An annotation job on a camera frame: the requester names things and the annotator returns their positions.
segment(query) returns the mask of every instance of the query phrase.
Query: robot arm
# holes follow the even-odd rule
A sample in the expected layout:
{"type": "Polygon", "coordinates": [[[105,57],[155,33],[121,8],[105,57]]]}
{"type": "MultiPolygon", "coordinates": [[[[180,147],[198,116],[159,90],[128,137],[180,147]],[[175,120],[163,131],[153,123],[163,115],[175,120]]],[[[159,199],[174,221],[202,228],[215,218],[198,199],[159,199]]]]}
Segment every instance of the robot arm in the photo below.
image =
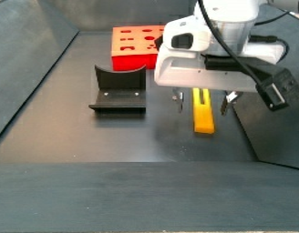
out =
{"type": "MultiPolygon", "coordinates": [[[[271,4],[281,8],[285,6],[286,9],[293,10],[299,9],[299,1],[203,0],[202,2],[215,30],[220,32],[220,37],[232,53],[242,57],[240,62],[248,65],[250,71],[259,69],[256,66],[259,62],[264,62],[262,67],[266,67],[266,62],[275,66],[283,53],[282,45],[248,43],[259,5],[271,4]]],[[[226,59],[227,56],[230,53],[226,52],[220,41],[218,42],[210,22],[196,3],[194,15],[165,25],[163,45],[156,60],[156,83],[161,86],[202,87],[236,92],[258,90],[271,110],[287,106],[286,96],[291,97],[279,92],[279,85],[294,83],[290,88],[295,92],[293,98],[299,97],[299,86],[287,69],[270,67],[275,72],[270,74],[267,70],[258,70],[259,74],[263,72],[270,76],[267,78],[270,82],[259,81],[259,78],[252,78],[250,72],[243,72],[244,70],[232,63],[231,58],[226,59]],[[272,82],[275,76],[279,77],[276,78],[279,82],[272,82]]]]}

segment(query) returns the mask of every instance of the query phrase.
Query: yellow block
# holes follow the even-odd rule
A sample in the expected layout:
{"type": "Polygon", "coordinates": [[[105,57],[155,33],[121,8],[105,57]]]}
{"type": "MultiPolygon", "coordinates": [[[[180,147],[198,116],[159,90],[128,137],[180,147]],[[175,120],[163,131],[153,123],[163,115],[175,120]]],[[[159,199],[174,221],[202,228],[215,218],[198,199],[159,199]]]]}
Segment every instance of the yellow block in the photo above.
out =
{"type": "Polygon", "coordinates": [[[195,132],[212,134],[214,133],[214,120],[212,120],[212,109],[211,109],[211,94],[208,89],[202,90],[194,88],[194,122],[195,132]]]}

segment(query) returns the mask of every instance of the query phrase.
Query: red block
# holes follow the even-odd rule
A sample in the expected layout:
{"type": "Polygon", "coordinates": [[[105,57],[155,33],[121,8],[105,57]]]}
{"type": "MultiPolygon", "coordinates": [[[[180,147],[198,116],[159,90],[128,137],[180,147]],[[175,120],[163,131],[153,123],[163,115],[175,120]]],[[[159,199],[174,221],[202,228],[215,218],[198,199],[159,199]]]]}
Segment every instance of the red block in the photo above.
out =
{"type": "Polygon", "coordinates": [[[163,25],[123,26],[113,28],[112,61],[113,70],[133,70],[156,65],[155,40],[163,35],[163,25]]]}

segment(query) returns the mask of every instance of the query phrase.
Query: black holder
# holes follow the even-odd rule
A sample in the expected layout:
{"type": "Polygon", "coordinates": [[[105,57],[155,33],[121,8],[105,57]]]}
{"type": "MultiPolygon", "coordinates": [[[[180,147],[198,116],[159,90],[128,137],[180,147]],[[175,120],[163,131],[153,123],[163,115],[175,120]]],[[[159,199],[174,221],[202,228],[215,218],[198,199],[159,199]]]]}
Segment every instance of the black holder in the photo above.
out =
{"type": "Polygon", "coordinates": [[[112,72],[95,66],[99,83],[97,112],[145,112],[145,66],[132,71],[112,72]]]}

